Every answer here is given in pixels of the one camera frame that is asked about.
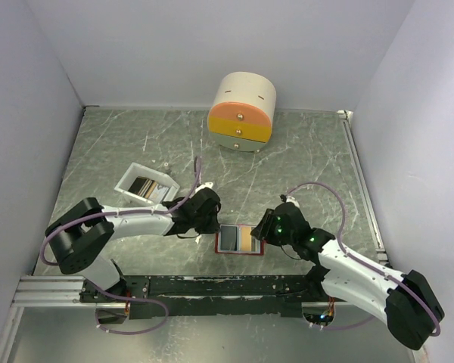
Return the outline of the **white card tray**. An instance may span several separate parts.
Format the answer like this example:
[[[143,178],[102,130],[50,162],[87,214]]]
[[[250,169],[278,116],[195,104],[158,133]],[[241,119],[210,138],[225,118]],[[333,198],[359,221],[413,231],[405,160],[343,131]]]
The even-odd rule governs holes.
[[[173,200],[179,191],[179,184],[166,173],[131,163],[114,190],[126,202],[153,206]]]

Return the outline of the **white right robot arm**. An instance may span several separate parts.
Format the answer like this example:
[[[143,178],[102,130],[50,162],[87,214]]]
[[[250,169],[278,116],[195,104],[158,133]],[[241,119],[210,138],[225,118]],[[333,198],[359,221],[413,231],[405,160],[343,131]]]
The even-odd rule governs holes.
[[[341,299],[383,322],[405,347],[419,350],[440,329],[445,313],[424,275],[384,267],[351,250],[337,238],[313,228],[292,202],[266,210],[250,233],[267,244],[288,245],[313,263],[307,295]]]

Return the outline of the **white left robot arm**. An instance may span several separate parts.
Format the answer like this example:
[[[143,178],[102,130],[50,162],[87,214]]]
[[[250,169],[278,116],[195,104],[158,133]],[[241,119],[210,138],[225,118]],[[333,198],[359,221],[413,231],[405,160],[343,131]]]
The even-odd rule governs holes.
[[[220,209],[220,198],[211,188],[141,208],[102,206],[88,197],[49,225],[40,258],[58,266],[64,275],[82,275],[107,301],[116,302],[124,297],[126,282],[117,265],[101,256],[108,242],[142,235],[184,235],[190,230],[215,234]]]

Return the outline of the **red card holder wallet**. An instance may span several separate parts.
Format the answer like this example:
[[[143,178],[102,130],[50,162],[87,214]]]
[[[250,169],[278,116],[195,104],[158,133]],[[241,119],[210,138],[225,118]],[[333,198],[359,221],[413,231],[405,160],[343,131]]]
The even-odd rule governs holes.
[[[220,225],[216,234],[215,253],[262,256],[264,243],[251,235],[254,225]]]

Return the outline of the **gold striped credit card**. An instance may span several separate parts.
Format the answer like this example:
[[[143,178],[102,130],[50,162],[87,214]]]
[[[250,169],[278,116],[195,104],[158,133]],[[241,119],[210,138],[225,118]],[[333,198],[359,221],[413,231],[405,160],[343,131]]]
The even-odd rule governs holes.
[[[252,225],[242,225],[239,228],[239,250],[242,253],[256,254],[260,251],[258,240],[250,235],[253,228]]]

